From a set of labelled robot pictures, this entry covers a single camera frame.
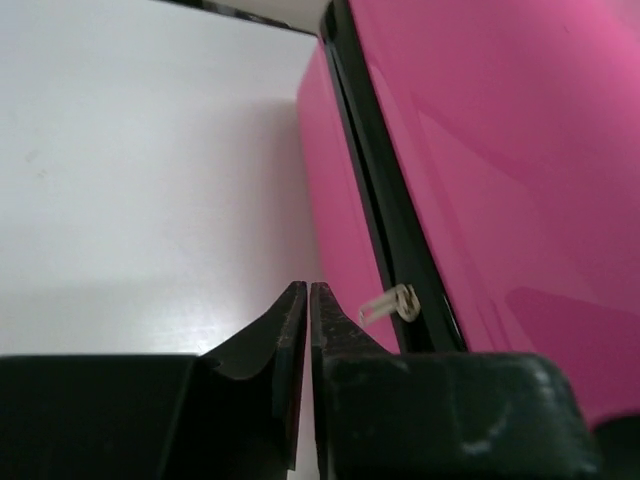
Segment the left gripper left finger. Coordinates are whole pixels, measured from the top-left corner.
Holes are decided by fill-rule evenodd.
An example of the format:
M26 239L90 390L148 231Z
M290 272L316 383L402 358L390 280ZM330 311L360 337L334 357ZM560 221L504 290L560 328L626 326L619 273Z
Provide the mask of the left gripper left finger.
M296 466L306 342L306 283L294 281L258 319L200 357L207 367L206 458L216 473Z

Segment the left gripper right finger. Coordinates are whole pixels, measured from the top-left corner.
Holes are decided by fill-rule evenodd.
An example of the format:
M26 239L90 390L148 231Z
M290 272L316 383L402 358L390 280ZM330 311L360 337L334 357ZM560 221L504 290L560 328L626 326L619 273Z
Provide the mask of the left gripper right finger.
M326 283L311 285L310 327L320 477L393 478L399 473L393 355L343 312Z

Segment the pink kids suitcase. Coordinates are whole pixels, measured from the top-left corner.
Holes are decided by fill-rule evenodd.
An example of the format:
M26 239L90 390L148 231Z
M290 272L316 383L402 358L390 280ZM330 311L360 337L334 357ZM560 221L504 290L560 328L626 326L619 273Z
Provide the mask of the pink kids suitcase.
M638 432L637 2L331 1L297 109L349 318L393 353L538 353Z

